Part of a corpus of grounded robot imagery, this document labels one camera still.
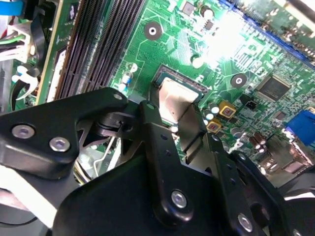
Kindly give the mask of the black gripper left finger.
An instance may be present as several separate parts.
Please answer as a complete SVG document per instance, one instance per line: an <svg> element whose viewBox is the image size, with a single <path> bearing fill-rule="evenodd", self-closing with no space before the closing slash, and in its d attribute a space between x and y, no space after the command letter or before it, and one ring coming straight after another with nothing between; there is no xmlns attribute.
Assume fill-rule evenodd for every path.
<svg viewBox="0 0 315 236"><path fill-rule="evenodd" d="M2 115L0 164L41 180L63 180L91 133L88 122L98 122L107 136L144 145L158 217L172 223L191 220L193 205L184 193L182 174L167 179L171 171L181 171L181 163L158 107L147 100L136 104L113 88Z"/></svg>

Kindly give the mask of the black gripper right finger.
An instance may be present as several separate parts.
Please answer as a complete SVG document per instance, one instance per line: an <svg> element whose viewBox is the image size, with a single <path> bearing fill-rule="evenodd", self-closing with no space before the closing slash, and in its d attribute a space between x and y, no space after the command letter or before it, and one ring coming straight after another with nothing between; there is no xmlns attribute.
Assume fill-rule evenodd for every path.
<svg viewBox="0 0 315 236"><path fill-rule="evenodd" d="M272 236L290 236L284 199L242 153L227 153L222 141L207 132L197 105L190 104L178 122L185 164L209 171L213 210L226 236L262 236L267 223Z"/></svg>

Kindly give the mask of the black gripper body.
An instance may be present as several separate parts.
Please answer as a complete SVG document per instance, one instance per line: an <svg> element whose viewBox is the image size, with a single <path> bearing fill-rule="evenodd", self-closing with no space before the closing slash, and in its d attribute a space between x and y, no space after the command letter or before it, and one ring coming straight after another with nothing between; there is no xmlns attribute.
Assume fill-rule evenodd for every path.
<svg viewBox="0 0 315 236"><path fill-rule="evenodd" d="M146 160L139 156L74 190L62 202L53 224L55 236L221 236L213 209L211 177L182 166L193 218L170 228L156 218Z"/></svg>

